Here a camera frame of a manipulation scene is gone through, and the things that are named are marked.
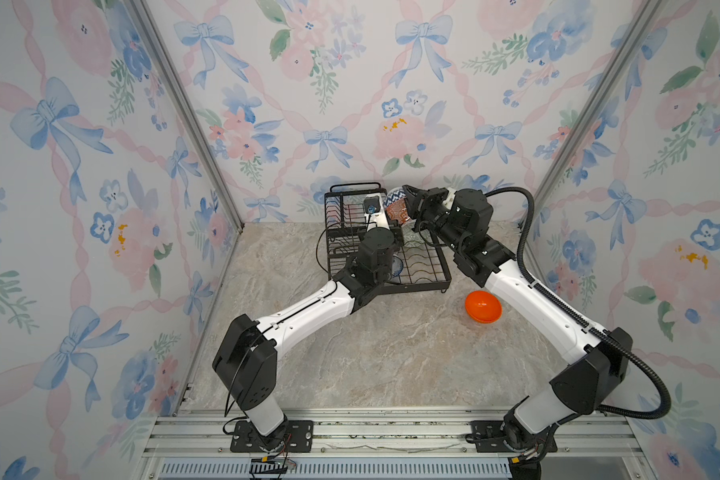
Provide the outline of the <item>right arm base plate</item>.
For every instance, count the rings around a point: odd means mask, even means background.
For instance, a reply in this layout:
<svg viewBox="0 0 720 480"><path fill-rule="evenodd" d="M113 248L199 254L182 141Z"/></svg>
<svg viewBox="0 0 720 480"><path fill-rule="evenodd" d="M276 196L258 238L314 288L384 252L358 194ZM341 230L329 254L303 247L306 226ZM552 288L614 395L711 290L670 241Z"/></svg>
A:
<svg viewBox="0 0 720 480"><path fill-rule="evenodd" d="M470 433L465 440L476 447L479 453L540 453L542 450L558 451L552 428L539 433L530 433L519 424L502 420L474 420L470 422Z"/></svg>

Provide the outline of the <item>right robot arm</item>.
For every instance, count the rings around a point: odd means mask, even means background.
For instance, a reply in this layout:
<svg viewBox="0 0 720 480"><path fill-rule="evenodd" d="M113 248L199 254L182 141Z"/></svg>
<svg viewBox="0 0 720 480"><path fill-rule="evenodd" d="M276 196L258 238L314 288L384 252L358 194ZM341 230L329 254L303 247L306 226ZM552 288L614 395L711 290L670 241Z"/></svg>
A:
<svg viewBox="0 0 720 480"><path fill-rule="evenodd" d="M630 336L601 338L595 323L574 319L565 302L529 279L519 253L489 235L493 207L482 191L406 185L403 192L416 228L450 248L465 276L511 305L567 363L540 392L504 416L499 439L514 451L529 450L546 442L557 426L597 410L624 380L628 360L620 349L631 346Z"/></svg>

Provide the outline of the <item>orange bowl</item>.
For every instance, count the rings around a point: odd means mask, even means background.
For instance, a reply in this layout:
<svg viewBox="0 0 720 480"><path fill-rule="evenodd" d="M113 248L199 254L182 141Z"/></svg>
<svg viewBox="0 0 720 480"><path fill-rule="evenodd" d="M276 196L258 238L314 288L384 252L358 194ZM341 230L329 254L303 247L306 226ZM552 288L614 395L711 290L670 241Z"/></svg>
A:
<svg viewBox="0 0 720 480"><path fill-rule="evenodd" d="M491 324L498 321L503 314L500 301L487 291L473 291L464 302L467 315L477 323Z"/></svg>

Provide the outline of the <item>black wire dish rack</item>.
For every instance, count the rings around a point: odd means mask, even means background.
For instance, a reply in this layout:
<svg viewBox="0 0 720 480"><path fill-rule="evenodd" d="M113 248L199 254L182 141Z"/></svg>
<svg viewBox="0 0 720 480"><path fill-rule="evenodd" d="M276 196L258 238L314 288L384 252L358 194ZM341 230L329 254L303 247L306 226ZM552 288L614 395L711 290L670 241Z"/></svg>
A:
<svg viewBox="0 0 720 480"><path fill-rule="evenodd" d="M353 182L333 184L324 193L327 274L348 268L360 281L375 283L380 294L446 292L451 275L432 235L415 231L412 220L366 230L363 199L381 193L385 200L387 192L378 182Z"/></svg>

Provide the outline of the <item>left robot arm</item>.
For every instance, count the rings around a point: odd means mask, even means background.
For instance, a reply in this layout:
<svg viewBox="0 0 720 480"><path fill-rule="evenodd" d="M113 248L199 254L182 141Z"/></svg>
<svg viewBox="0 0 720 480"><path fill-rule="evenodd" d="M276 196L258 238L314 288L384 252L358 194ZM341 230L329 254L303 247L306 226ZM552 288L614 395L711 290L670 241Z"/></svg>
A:
<svg viewBox="0 0 720 480"><path fill-rule="evenodd" d="M333 321L368 305L391 278L399 245L387 227L372 226L345 266L314 294L257 320L230 323L212 368L265 451L284 446L288 419L273 396L280 356Z"/></svg>

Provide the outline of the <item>red patterned bowl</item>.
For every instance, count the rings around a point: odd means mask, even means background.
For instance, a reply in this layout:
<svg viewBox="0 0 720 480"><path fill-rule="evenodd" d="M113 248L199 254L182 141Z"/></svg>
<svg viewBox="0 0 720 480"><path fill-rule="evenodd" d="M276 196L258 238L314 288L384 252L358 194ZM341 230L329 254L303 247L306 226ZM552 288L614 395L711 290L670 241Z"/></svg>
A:
<svg viewBox="0 0 720 480"><path fill-rule="evenodd" d="M396 222L399 226L403 226L411 221L407 211L406 192L402 186L392 188L387 192L384 210L390 223Z"/></svg>

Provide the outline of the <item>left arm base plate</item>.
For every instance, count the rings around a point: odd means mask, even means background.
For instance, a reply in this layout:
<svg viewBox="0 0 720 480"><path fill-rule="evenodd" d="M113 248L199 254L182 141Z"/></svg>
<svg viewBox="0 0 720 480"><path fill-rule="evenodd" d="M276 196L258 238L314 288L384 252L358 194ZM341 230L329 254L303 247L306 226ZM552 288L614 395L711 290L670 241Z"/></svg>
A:
<svg viewBox="0 0 720 480"><path fill-rule="evenodd" d="M237 422L231 434L233 453L310 453L313 444L314 422L285 420L269 435L262 435L250 421Z"/></svg>

